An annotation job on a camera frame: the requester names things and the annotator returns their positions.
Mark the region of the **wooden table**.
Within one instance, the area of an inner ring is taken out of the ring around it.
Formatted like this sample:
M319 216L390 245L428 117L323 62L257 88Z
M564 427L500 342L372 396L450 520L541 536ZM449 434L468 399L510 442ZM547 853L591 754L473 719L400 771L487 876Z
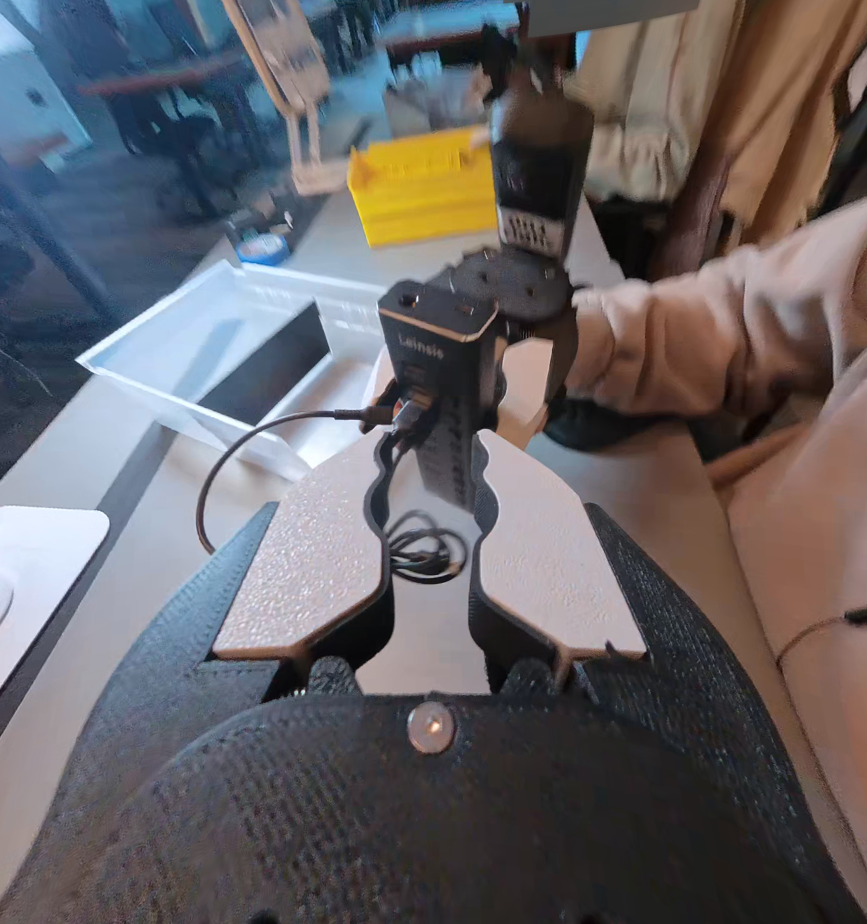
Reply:
M83 97L135 95L173 88L197 87L205 81L228 74L244 62L241 53L195 58L115 77L103 77L76 87Z

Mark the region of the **person's right forearm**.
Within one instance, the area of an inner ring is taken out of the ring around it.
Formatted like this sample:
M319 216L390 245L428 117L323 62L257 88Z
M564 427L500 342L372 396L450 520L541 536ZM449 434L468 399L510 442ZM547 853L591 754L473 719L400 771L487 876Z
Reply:
M575 294L567 393L624 414L753 417L867 350L867 196L699 271Z

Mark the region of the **blue tape roll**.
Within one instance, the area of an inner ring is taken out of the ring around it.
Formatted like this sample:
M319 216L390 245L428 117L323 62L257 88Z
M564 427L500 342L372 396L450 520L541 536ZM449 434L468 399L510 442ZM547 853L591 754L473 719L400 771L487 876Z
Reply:
M235 252L242 263L277 267L289 259L290 248L285 235L268 231L240 239Z

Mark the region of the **black usb hub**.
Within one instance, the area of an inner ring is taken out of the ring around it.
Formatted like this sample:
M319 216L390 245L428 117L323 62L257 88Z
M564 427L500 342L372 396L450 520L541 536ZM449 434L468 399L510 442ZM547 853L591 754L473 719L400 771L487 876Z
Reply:
M396 427L414 450L424 488L472 512L472 442L497 421L507 344L493 302L403 280L378 303L399 384Z

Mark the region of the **clear plastic bin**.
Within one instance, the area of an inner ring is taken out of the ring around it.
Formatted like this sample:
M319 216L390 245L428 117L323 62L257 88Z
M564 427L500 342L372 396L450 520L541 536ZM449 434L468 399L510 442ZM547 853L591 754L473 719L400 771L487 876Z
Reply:
M224 450L372 397L386 285L221 260L78 358L170 430Z

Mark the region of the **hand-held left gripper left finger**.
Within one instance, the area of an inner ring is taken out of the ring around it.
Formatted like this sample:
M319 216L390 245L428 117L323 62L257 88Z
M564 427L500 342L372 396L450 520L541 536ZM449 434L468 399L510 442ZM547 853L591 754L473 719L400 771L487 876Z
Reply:
M394 630L394 592L381 525L390 433L374 430L330 457L278 501L214 640L223 662L335 656L352 668Z

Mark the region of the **tan hanging jacket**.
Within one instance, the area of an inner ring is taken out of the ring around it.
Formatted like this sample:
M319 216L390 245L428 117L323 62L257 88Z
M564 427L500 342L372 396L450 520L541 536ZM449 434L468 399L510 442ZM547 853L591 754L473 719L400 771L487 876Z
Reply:
M785 237L818 202L835 89L866 43L867 1L709 1L595 30L566 81L596 120L588 196L668 215L702 144L739 145L722 199L734 248Z

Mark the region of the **black office chair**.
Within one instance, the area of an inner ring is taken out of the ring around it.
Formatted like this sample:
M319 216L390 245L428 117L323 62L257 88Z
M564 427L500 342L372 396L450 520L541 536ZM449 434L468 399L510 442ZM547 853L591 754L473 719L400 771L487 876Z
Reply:
M216 123L208 115L171 117L153 94L111 94L104 105L132 154L173 162L183 186L195 199L200 214L215 219L218 212L202 167L201 145L213 135Z

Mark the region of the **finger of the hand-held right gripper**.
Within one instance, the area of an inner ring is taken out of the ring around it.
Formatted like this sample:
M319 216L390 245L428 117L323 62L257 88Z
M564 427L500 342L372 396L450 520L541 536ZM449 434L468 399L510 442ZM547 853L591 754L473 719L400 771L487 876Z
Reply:
M547 417L552 356L553 343L543 338L508 346L502 356L505 392L497 405L497 434L521 451L543 429Z
M365 387L365 406L394 409L399 402L399 384L388 350L383 346L372 366Z

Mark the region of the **yellow plastic bin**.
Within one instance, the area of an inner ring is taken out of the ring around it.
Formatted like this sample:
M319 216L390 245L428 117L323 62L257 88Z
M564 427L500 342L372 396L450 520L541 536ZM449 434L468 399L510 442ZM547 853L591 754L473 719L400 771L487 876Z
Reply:
M456 128L352 149L347 188L370 248L497 230L488 130Z

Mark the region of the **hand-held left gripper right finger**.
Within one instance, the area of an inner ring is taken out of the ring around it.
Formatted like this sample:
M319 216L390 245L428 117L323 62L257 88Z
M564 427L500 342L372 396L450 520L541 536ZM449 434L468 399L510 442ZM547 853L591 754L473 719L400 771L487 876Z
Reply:
M564 688L578 662L638 661L647 643L589 509L565 480L497 433L472 440L474 518L468 625L493 686L518 662Z

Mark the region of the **brown patterned cloth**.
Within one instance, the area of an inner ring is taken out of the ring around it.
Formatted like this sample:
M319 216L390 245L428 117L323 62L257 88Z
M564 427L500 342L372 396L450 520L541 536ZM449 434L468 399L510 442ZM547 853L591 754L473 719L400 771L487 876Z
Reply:
M740 225L723 207L728 179L740 146L702 144L682 190L674 199L649 264L649 280L698 271L727 256L739 242Z

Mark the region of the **black wrist rest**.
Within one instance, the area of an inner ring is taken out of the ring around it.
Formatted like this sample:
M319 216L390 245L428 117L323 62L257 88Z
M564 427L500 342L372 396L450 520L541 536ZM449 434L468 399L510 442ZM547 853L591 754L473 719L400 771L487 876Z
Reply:
M549 406L543 434L564 448L594 453L670 422L686 424L691 434L703 433L709 426L706 418L682 418L675 414L624 414L587 398L556 398Z

